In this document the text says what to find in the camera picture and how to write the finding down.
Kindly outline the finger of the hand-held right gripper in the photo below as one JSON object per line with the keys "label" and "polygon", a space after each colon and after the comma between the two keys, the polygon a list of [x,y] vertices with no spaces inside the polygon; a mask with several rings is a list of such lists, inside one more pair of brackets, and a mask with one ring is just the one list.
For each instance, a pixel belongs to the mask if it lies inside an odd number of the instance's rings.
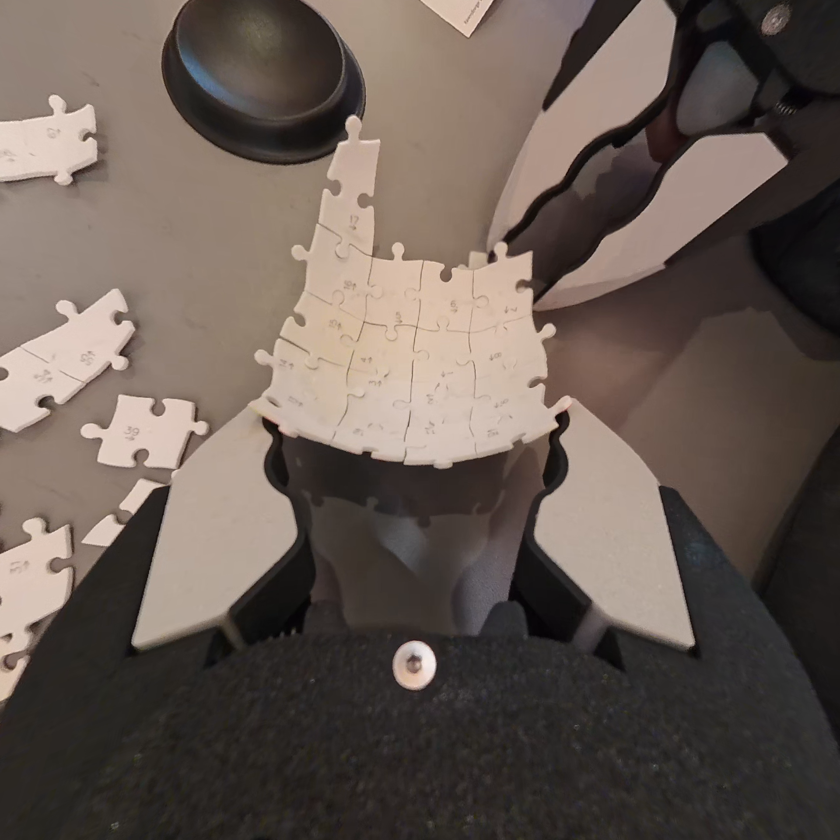
{"label": "finger of the hand-held right gripper", "polygon": [[787,164],[788,157],[761,132],[701,137],[667,168],[644,208],[605,236],[534,308],[578,305],[652,276]]}
{"label": "finger of the hand-held right gripper", "polygon": [[594,141],[642,116],[665,89],[676,36],[670,7],[634,7],[580,69],[573,47],[563,56],[570,77],[557,76],[512,166],[490,223],[489,242],[510,234],[534,201],[572,174],[573,163]]}

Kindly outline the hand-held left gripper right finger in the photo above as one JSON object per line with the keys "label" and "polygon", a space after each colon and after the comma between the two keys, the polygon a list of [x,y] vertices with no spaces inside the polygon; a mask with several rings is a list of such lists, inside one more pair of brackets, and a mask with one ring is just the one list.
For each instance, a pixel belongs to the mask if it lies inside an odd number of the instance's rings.
{"label": "hand-held left gripper right finger", "polygon": [[563,401],[518,556],[518,594],[548,636],[593,653],[609,631],[696,643],[660,484],[578,401]]}

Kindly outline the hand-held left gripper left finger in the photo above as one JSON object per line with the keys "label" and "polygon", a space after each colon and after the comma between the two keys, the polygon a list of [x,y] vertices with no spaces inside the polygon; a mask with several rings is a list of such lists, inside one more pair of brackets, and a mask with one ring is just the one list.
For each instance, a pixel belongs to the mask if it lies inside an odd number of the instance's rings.
{"label": "hand-held left gripper left finger", "polygon": [[302,630],[312,550],[288,494],[278,427],[240,413],[131,520],[149,561],[132,646],[218,631],[233,648]]}

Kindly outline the assembled curved puzzle ball section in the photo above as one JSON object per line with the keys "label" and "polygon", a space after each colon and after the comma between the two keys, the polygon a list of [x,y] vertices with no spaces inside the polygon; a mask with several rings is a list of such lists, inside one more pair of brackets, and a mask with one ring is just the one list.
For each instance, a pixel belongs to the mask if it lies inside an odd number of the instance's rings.
{"label": "assembled curved puzzle ball section", "polygon": [[495,455],[551,433],[572,406],[545,402],[553,327],[532,319],[532,255],[491,261],[474,254],[451,269],[429,259],[373,254],[378,140],[345,123],[308,247],[291,255],[306,267],[303,292],[272,351],[251,402],[290,437],[407,466],[447,468]]}

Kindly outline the pile of white puzzle pieces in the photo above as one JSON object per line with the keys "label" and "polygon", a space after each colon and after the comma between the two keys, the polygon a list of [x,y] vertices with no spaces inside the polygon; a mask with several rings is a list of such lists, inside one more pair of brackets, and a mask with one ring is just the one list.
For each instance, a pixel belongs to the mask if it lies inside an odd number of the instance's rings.
{"label": "pile of white puzzle pieces", "polygon": [[[119,289],[112,289],[85,311],[68,300],[56,310],[66,322],[2,356],[2,431],[18,434],[47,418],[42,402],[66,404],[107,369],[122,371],[129,365],[123,348],[134,333]],[[132,468],[137,453],[147,454],[146,465],[175,473],[191,436],[208,434],[209,426],[196,416],[193,402],[165,398],[163,413],[154,414],[152,397],[119,395],[110,425],[89,423],[81,429],[86,439],[97,439],[97,461],[104,466]],[[55,570],[53,563],[69,560],[74,542],[71,525],[48,530],[42,518],[22,525],[28,540],[2,552],[2,675],[1,698],[7,701],[28,664],[26,650],[32,626],[57,613],[70,597],[74,570]]]}

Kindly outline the black round puzzle stand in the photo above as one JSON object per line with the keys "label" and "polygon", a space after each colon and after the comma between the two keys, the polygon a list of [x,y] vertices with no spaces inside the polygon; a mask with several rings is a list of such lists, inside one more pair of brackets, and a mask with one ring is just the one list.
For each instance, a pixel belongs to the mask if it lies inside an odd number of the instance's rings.
{"label": "black round puzzle stand", "polygon": [[247,160],[297,165],[335,151],[362,118],[361,67],[327,18],[301,1],[190,1],[161,56],[182,118]]}

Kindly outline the joined white puzzle strip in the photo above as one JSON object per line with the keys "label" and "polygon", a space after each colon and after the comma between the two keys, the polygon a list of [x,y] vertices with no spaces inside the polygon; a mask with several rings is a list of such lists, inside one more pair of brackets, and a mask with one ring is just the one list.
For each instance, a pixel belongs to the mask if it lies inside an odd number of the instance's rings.
{"label": "joined white puzzle strip", "polygon": [[1,123],[2,183],[49,176],[68,186],[76,172],[97,163],[93,105],[69,112],[56,94],[49,96],[48,104],[49,115]]}

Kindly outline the white paper instruction sheet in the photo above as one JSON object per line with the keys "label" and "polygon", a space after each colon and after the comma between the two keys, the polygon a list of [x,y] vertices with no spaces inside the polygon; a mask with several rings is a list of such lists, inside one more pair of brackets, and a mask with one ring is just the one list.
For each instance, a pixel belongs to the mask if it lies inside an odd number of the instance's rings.
{"label": "white paper instruction sheet", "polygon": [[466,38],[471,37],[494,1],[435,1],[422,4]]}

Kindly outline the person's dark trousers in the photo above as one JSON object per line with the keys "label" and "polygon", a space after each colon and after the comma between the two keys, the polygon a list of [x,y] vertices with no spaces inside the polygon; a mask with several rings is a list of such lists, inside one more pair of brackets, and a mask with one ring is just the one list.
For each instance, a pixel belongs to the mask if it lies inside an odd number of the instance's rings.
{"label": "person's dark trousers", "polygon": [[755,589],[786,633],[831,626],[839,571],[839,431],[835,430],[783,515]]}

